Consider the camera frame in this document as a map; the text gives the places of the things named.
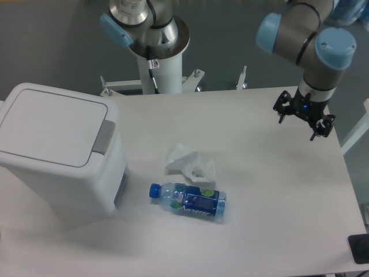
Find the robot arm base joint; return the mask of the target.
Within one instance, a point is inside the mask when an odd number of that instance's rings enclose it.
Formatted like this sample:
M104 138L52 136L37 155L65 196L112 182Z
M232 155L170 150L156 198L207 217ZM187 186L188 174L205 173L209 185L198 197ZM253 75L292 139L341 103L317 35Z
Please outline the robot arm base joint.
M174 15L172 1L109 1L100 26L118 46L147 60L172 58L190 42L189 28Z

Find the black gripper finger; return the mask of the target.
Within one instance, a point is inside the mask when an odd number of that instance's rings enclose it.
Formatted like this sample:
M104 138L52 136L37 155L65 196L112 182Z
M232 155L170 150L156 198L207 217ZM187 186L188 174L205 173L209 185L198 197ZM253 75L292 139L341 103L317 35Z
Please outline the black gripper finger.
M327 138L333 129L335 118L336 116L332 114L323 115L312 128L313 134L310 137L310 141L313 141L316 137L320 136Z
M286 90L284 90L277 98L273 106L273 110L276 111L277 115L279 116L279 123L282 123L287 115L292 114L292 107L290 106L291 100L291 94Z

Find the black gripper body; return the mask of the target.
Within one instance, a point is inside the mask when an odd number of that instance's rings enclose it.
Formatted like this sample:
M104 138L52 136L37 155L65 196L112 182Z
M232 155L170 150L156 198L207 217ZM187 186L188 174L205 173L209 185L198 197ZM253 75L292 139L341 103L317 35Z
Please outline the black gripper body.
M296 91L295 96L290 102L291 115L295 115L308 123L315 124L323 117L326 101L314 102L310 100L310 96L310 93L303 96L299 91Z

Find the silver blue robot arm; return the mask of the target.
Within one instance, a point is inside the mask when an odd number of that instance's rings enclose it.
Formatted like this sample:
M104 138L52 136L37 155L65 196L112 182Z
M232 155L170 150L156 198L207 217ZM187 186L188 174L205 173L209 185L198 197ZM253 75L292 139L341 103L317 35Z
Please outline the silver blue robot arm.
M328 137L336 117L324 110L352 62L356 40L342 28L319 30L337 1L287 1L287 4L290 9L284 15L268 14L256 35L260 48L304 70L295 94L283 91L273 110L280 122L287 115L307 122L313 131L312 139Z

